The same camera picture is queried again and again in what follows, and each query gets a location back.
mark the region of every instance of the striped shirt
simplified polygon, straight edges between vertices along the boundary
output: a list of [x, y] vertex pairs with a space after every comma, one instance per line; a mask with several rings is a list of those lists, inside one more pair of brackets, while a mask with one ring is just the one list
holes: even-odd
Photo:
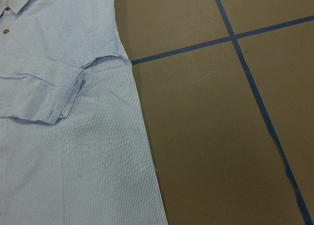
[[0, 3], [0, 225], [166, 225], [114, 0]]

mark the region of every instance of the striped fabric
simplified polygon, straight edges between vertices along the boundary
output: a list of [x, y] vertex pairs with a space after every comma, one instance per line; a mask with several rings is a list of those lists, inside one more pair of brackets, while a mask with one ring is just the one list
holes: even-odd
[[0, 225], [166, 225], [114, 0], [0, 13]]

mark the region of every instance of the brown cardboard surface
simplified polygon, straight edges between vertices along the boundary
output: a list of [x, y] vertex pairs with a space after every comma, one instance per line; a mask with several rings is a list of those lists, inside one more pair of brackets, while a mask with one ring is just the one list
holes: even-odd
[[228, 36], [215, 0], [115, 0], [130, 60]]
[[232, 43], [133, 67], [170, 225], [300, 225]]
[[312, 16], [314, 0], [222, 0], [235, 33]]
[[314, 22], [240, 40], [314, 218]]

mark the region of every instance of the button-up shirt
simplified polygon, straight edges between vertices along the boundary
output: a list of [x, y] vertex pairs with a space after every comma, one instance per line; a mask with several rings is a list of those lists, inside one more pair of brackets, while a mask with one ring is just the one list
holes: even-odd
[[0, 224], [167, 224], [114, 0], [0, 3]]

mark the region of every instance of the shirt collar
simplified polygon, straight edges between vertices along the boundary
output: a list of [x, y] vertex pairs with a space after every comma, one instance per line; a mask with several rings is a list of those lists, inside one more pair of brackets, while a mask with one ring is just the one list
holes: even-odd
[[8, 6], [15, 14], [18, 14], [28, 1], [29, 0], [12, 0]]

